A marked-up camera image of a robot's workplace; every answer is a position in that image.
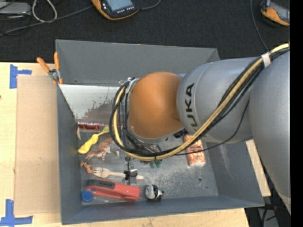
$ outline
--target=handheld device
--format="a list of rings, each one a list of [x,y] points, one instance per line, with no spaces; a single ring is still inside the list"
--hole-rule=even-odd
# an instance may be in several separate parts
[[[107,19],[117,20],[129,17],[139,11],[132,0],[91,0],[96,9]]]
[[[272,0],[263,0],[261,2],[261,13],[270,20],[284,25],[290,25],[290,10],[276,4]]]

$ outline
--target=blue bottle cap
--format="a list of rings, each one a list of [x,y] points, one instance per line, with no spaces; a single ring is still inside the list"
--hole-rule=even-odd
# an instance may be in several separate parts
[[[93,200],[94,195],[91,191],[83,191],[81,197],[83,202],[90,202]]]

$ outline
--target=cardboard sheet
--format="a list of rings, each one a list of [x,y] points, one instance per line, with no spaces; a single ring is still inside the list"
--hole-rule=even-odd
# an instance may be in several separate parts
[[[60,212],[56,86],[18,76],[14,213]]]

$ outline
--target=red tool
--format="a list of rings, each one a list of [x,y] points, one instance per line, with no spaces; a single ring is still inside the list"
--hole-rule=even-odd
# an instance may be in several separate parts
[[[89,180],[86,187],[96,196],[103,196],[127,201],[135,201],[140,198],[141,189],[135,186],[124,185],[105,180]]]

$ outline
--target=orange package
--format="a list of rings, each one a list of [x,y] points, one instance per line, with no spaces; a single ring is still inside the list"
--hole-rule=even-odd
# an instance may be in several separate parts
[[[190,137],[191,135],[184,136],[184,142],[189,140]],[[205,161],[204,151],[200,151],[200,150],[203,150],[203,144],[201,140],[196,141],[186,149],[186,152],[190,153],[186,155],[189,166],[205,165],[206,161]]]

